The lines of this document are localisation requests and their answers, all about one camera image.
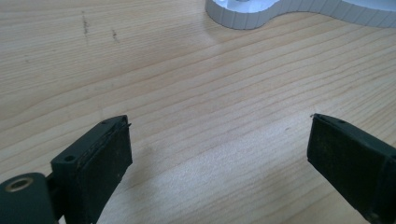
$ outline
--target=wooden table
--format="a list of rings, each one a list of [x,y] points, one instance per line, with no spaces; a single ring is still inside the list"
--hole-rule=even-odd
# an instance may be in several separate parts
[[[366,223],[306,161],[310,115],[396,147],[396,29],[235,31],[204,4],[2,0],[0,181],[126,114],[134,163],[99,223]]]

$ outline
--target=white object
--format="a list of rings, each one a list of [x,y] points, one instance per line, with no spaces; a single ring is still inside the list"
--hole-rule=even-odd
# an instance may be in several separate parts
[[[396,0],[206,0],[213,21],[237,30],[255,29],[287,12],[316,12],[341,21],[396,27]]]

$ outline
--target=black clamp jaw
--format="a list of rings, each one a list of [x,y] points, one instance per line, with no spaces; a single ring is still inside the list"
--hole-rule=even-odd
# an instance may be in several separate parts
[[[396,149],[359,128],[316,114],[308,161],[369,222],[396,223]],[[96,223],[132,163],[126,116],[102,121],[51,161],[0,185],[0,223]]]
[[[0,223],[96,223],[132,164],[127,116],[106,119],[51,161],[52,174],[15,176],[0,185]]]
[[[396,223],[396,148],[329,116],[313,117],[308,161],[371,223]]]

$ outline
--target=wood grain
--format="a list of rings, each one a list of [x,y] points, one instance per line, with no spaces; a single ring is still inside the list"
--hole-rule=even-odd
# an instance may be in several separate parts
[[[235,31],[204,3],[0,1],[0,181],[126,114],[134,164],[99,223],[366,223],[306,161],[310,115],[396,147],[396,30]]]

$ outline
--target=dark mark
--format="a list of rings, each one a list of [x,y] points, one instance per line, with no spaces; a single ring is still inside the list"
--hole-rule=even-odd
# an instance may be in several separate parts
[[[113,32],[113,39],[114,39],[114,41],[116,41],[117,43],[120,43],[120,41],[119,41],[119,39],[117,38],[117,33],[116,33],[116,31],[113,29],[113,30],[111,30],[112,32]]]
[[[88,34],[88,27],[90,27],[90,25],[88,24],[87,19],[85,19],[85,15],[84,15],[85,11],[81,11],[81,14],[82,14],[82,25],[84,27],[85,40],[87,41],[88,44],[87,34]]]

